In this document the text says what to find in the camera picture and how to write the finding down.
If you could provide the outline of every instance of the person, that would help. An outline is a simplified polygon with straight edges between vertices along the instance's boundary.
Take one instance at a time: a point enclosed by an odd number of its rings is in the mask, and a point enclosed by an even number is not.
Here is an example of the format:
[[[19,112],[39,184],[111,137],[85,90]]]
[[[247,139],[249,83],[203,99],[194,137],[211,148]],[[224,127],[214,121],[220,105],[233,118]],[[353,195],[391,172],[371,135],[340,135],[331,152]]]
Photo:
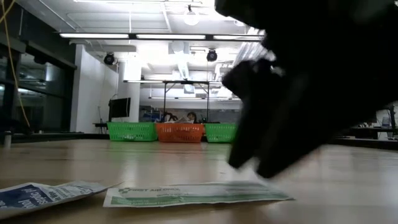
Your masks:
[[[178,118],[174,116],[172,113],[166,112],[164,114],[164,122],[176,121],[176,120],[178,120]]]
[[[197,123],[198,123],[198,121],[197,121],[197,114],[196,114],[195,112],[189,112],[189,113],[187,114],[187,118],[188,118],[190,121],[193,121],[194,124],[197,124]]]

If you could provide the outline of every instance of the table surface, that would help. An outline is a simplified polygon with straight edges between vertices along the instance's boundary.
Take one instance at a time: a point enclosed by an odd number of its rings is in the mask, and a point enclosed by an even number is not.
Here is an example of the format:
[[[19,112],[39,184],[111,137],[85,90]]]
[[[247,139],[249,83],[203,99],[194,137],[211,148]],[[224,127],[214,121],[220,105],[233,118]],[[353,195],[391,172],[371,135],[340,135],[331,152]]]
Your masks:
[[[156,187],[257,180],[252,165],[227,165],[227,144],[73,140],[2,150],[0,188],[74,180]],[[398,153],[323,146],[273,180],[296,200],[275,203],[103,208],[105,193],[2,223],[398,223]]]

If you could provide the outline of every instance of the ceiling speaker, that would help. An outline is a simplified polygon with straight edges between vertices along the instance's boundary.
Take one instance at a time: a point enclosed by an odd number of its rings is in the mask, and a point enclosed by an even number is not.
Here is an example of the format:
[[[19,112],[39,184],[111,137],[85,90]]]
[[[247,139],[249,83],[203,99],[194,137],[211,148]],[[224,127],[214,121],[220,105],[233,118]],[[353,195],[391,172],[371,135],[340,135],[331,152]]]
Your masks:
[[[116,60],[116,58],[114,57],[114,53],[110,52],[107,53],[105,58],[104,58],[104,63],[106,65],[115,65],[118,62],[118,60]]]
[[[209,50],[206,58],[208,62],[215,62],[217,60],[216,50]]]

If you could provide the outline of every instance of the green basket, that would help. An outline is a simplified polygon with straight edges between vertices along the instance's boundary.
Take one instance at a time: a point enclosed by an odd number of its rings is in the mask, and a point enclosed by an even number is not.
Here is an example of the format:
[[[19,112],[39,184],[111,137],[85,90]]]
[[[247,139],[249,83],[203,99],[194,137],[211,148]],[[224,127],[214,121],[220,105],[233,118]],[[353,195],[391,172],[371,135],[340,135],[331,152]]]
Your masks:
[[[235,137],[235,124],[205,124],[208,142],[232,142]]]
[[[108,122],[109,137],[112,141],[155,141],[155,123]]]

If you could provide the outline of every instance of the yellow cable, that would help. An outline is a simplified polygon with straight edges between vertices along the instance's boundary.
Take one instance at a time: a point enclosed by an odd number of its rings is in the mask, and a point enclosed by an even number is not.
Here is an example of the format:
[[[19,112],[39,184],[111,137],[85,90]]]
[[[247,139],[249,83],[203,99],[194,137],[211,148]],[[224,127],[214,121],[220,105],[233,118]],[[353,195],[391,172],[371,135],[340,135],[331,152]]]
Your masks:
[[[10,59],[10,62],[11,62],[11,68],[12,68],[12,75],[14,76],[15,88],[18,91],[18,81],[17,81],[17,76],[16,76],[15,68],[14,68],[14,62],[13,62],[12,54],[11,54],[11,45],[10,45],[10,38],[8,36],[8,26],[7,26],[7,19],[6,19],[7,13],[10,11],[10,9],[11,9],[12,5],[14,4],[14,2],[15,2],[15,0],[12,1],[11,5],[8,8],[7,11],[4,8],[4,2],[3,2],[3,4],[2,4],[3,17],[0,19],[0,23],[4,20],[4,26],[6,27],[8,54],[9,54],[9,59]],[[24,105],[22,104],[21,94],[19,94],[19,92],[18,92],[18,99],[19,99],[19,104],[21,105],[21,108],[22,108],[22,113],[24,114],[24,117],[25,117],[26,124],[30,128],[30,123],[29,123],[29,120],[27,119],[27,116],[26,116],[26,113],[25,113],[25,108],[24,108]]]
[[[8,7],[8,9],[5,12],[4,12],[4,10],[2,11],[3,14],[2,14],[2,17],[0,18],[0,24],[6,18],[6,16],[8,15],[8,12],[10,12],[10,10],[11,10],[12,6],[14,5],[14,3],[15,3],[15,0],[12,0],[12,2],[10,4],[10,6]]]

